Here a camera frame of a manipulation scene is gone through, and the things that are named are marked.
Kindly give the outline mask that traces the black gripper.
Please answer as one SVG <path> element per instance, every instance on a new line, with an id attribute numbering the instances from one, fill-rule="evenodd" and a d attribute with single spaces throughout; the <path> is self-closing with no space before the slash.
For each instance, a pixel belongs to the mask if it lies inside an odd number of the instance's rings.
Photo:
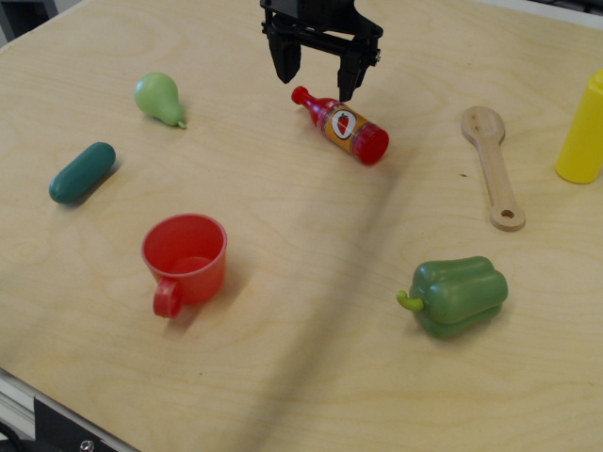
<path id="1" fill-rule="evenodd" d="M 338 100 L 349 101 L 368 67 L 380 59 L 383 29 L 352 1 L 262 1 L 263 32 L 278 78 L 288 84 L 301 67 L 302 47 L 341 56 Z"/>

